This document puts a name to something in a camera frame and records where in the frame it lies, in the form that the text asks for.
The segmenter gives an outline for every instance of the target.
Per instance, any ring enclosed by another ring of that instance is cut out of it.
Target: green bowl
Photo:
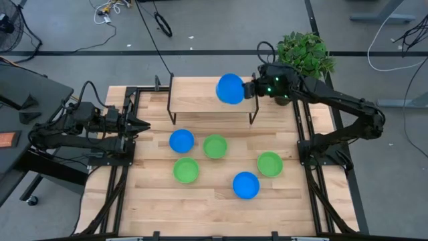
[[[180,158],[174,164],[174,177],[181,183],[191,183],[199,174],[199,165],[191,157]]]
[[[207,157],[218,159],[225,156],[227,142],[221,135],[210,135],[203,141],[203,152]]]
[[[283,167],[284,164],[282,163],[281,157],[273,151],[266,151],[257,159],[257,168],[261,174],[267,177],[278,176]]]

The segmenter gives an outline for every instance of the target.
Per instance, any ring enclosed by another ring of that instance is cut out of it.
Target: potted plant
[[[334,60],[326,54],[326,45],[313,33],[295,33],[285,35],[278,42],[278,56],[283,63],[289,64],[306,76],[321,78],[327,72],[334,72]],[[287,97],[275,97],[278,105],[287,105]]]

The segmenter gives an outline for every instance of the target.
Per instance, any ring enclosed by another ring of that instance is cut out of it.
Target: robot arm
[[[103,157],[117,157],[121,160],[132,153],[135,146],[133,138],[149,128],[150,123],[137,119],[130,112],[119,113],[114,106],[109,106],[103,116],[91,102],[81,102],[75,106],[71,104],[66,113],[53,123],[36,124],[29,133],[29,140],[41,150],[79,147],[101,151]],[[86,136],[82,137],[80,135],[84,130]],[[103,137],[89,138],[89,132],[103,132]],[[117,135],[105,137],[106,133]]]
[[[357,116],[350,126],[327,135],[315,134],[304,147],[307,155],[324,156],[335,145],[352,139],[376,139],[382,135],[384,114],[365,99],[357,99],[329,88],[321,80],[302,76],[292,67],[275,62],[258,68],[260,77],[244,84],[245,98],[258,96],[285,96],[292,100],[316,104],[323,103]]]

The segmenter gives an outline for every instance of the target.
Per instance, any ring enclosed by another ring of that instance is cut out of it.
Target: gray floor
[[[94,4],[104,1],[92,0]],[[366,51],[379,25],[353,23],[353,11],[378,11],[386,1],[312,1],[318,28],[331,51]],[[150,12],[151,3],[142,4]],[[156,23],[143,13],[161,50],[253,50],[258,42],[276,43],[291,31],[310,31],[303,0],[180,0],[161,1],[158,10],[170,23],[174,37],[167,38]],[[427,12],[423,0],[405,1],[397,13],[413,14],[420,21]],[[42,50],[74,50],[103,42],[112,29],[95,25],[93,9],[86,0],[33,0],[24,14],[32,30],[44,45]],[[153,50],[147,31],[136,8],[112,14],[117,36],[105,46],[92,50]],[[398,38],[414,26],[385,26],[373,51],[397,51]],[[16,50],[31,50],[29,38],[23,37]],[[427,50],[427,42],[415,50]],[[165,56],[176,76],[218,76],[226,72],[247,75],[256,70],[256,56]],[[421,61],[421,58],[373,58],[378,68],[394,68]],[[353,96],[375,101],[378,98],[402,98],[415,68],[396,72],[376,72],[364,57],[336,59],[332,75],[335,88]],[[57,56],[36,57],[23,64],[51,79],[79,91],[87,80],[96,83],[105,98],[109,85],[152,84],[157,74],[167,82],[168,74],[156,56]],[[424,66],[409,97],[428,90],[428,67]],[[84,98],[95,101],[92,90]],[[372,141],[359,140],[350,149],[371,234],[428,238],[428,160],[405,139],[401,110],[384,109],[387,123],[384,135]],[[428,116],[425,110],[408,110],[407,126],[411,138],[428,151]],[[344,124],[354,118],[342,115]],[[5,240],[34,240],[70,234],[76,222],[80,196],[50,181],[42,181],[35,195],[36,207],[17,201],[31,181],[27,176],[0,209],[0,234]]]

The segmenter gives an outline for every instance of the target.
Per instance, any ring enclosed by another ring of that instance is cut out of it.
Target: wooden tabletop
[[[174,77],[171,88],[172,113],[181,112],[255,112],[255,98],[239,104],[226,104],[219,100],[215,87],[220,77]],[[252,77],[241,77],[251,82]]]
[[[111,86],[106,104],[121,106],[125,88]],[[154,231],[160,231],[161,236],[270,236],[271,231],[278,231],[280,236],[315,235],[306,176],[298,161],[298,132],[291,104],[278,106],[271,98],[260,98],[259,114],[252,125],[247,115],[235,113],[183,113],[173,125],[167,112],[167,96],[166,92],[143,92],[140,96],[138,118],[151,123],[151,130],[140,133],[136,140],[135,160],[126,183],[121,236],[152,236]],[[315,132],[333,131],[328,107],[316,104],[310,108]],[[195,146],[187,154],[175,153],[168,143],[171,133],[181,128],[195,136]],[[203,140],[211,134],[223,135],[228,142],[222,159],[212,160],[203,154]],[[264,151],[275,151],[283,159],[284,170],[279,177],[265,177],[257,170],[257,157]],[[178,183],[173,177],[174,162],[184,156],[195,158],[200,167],[197,180],[191,184]],[[342,168],[322,168],[330,202],[357,230]],[[239,199],[231,188],[232,179],[241,171],[250,171],[259,178],[261,189],[252,200]],[[89,177],[77,232],[102,207],[109,174],[110,167],[101,167]],[[112,228],[114,210],[115,204],[108,230]],[[326,231],[323,211],[320,216]]]

